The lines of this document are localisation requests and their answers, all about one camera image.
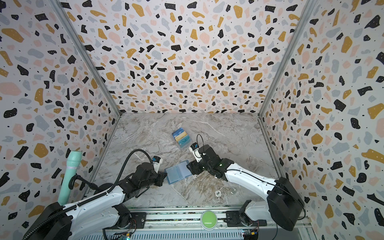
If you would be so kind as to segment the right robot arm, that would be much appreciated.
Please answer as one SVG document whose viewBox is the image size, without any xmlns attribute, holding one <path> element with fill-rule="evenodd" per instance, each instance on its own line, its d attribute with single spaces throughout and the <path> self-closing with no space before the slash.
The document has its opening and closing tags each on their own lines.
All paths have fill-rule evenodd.
<svg viewBox="0 0 384 240">
<path fill-rule="evenodd" d="M 274 221 L 282 229 L 292 231 L 301 219 L 304 201 L 288 179 L 275 180 L 253 173 L 230 159 L 219 157 L 209 145 L 199 147 L 193 143 L 189 150 L 195 156 L 187 165 L 193 175 L 206 171 L 217 179 L 248 189 L 265 201 L 247 200 L 238 211 L 227 212 L 228 226 L 255 227 L 260 221 Z"/>
</svg>

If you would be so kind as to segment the green push button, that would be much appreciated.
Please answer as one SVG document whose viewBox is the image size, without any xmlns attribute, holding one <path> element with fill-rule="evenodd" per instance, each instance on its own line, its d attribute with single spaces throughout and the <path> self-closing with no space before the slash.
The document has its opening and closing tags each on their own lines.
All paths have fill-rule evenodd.
<svg viewBox="0 0 384 240">
<path fill-rule="evenodd" d="M 201 215 L 201 226 L 207 231 L 212 231 L 216 228 L 218 224 L 217 215 L 212 211 L 205 211 Z"/>
</svg>

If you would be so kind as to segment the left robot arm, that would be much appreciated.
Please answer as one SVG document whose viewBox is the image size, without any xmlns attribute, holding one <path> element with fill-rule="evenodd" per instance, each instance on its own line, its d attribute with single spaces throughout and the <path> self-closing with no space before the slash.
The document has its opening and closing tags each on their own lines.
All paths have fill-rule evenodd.
<svg viewBox="0 0 384 240">
<path fill-rule="evenodd" d="M 116 185 L 74 203 L 48 205 L 30 226 L 25 240 L 78 240 L 94 232 L 115 226 L 119 221 L 128 224 L 131 213 L 124 202 L 138 198 L 151 186 L 163 185 L 167 173 L 155 171 L 150 163 L 137 166 L 136 171 Z"/>
</svg>

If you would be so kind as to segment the white poker chip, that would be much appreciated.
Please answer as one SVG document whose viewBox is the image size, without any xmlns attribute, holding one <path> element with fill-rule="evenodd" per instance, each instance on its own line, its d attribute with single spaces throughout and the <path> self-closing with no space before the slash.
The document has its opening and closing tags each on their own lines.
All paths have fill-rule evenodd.
<svg viewBox="0 0 384 240">
<path fill-rule="evenodd" d="M 219 191 L 219 190 L 215 191 L 215 196 L 216 196 L 217 198 L 220 198 L 220 197 L 222 196 L 222 192 Z"/>
</svg>

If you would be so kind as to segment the aluminium front rail frame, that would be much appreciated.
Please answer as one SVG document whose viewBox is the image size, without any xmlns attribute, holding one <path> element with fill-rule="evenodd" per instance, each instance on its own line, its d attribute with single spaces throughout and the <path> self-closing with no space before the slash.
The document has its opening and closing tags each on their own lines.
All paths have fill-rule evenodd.
<svg viewBox="0 0 384 240">
<path fill-rule="evenodd" d="M 260 221 L 255 227 L 228 226 L 226 213 L 240 206 L 133 208 L 136 219 L 126 230 L 110 228 L 85 237 L 86 240 L 315 240 L 308 219 L 300 219 L 292 231 L 277 226 L 274 221 Z M 201 226 L 201 215 L 212 211 L 218 224 L 212 231 Z"/>
</svg>

